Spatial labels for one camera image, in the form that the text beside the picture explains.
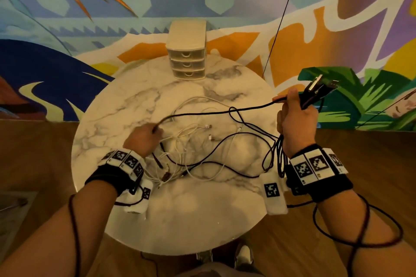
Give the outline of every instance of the painted wall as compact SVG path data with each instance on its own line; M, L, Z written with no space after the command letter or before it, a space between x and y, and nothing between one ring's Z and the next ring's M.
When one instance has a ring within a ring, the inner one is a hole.
M173 19L201 17L208 52L247 65L276 93L318 73L339 80L321 127L414 130L415 16L415 0L0 0L0 38L68 61L3 41L0 117L78 120L111 79L167 54Z

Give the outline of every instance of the marble tabletop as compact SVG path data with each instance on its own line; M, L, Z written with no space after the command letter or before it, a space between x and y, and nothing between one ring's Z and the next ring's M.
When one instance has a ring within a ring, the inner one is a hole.
M167 56L129 68L111 82L91 103L78 126L72 146L72 176L76 190L96 169L111 148L122 147L135 126L158 122L192 97L209 97L236 108L259 106L275 95L262 78L247 67L216 55L207 55L206 78L186 81L174 78ZM276 114L281 105L242 112L245 121L278 136ZM194 99L177 113L227 110L217 102ZM212 125L200 129L186 145L186 163L208 154L219 140L235 133L241 124L228 114L186 116L163 123L164 138L177 135L189 125ZM242 128L242 132L251 132ZM166 151L174 155L173 142ZM261 161L268 148L255 136L237 135L222 143L210 157L235 170L255 176L263 172ZM160 149L155 151L159 156ZM147 159L149 173L156 170ZM221 166L204 164L191 171L209 178ZM224 168L210 181L189 175L155 186L146 214L126 213L114 206L105 232L121 243L160 255L191 254L218 247L238 238L266 214L259 179L247 179Z

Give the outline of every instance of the plastic drawer organizer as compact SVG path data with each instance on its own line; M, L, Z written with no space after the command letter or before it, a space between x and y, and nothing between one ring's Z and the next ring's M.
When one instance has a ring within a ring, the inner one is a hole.
M205 78L205 31L206 21L172 22L166 48L176 78L181 80Z

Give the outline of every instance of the person's right arm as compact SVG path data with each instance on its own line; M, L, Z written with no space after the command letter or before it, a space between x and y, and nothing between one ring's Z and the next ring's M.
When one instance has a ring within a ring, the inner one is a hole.
M287 102L278 113L278 131L284 135L283 151L289 158L315 143L317 119L317 110L313 106L301 110L297 90L290 90ZM318 209L332 236L356 241L366 206L353 190L340 192L318 203ZM395 236L392 228L371 212L363 242L386 243ZM352 247L341 243L335 245L342 262L347 265ZM416 251L404 241L388 248L360 248L353 261L353 272L354 276L416 276Z

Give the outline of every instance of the drawer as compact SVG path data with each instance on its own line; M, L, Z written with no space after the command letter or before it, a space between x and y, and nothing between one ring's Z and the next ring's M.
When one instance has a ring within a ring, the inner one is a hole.
M179 50L168 50L169 57L176 61L192 61L205 59L205 49L193 50L189 52Z
M200 71L178 71L172 69L174 72L175 78L181 79L181 80L198 80L205 78L205 70Z
M176 60L171 60L171 67L174 70L185 71L185 72L204 70L205 60L188 61L188 62L179 62Z

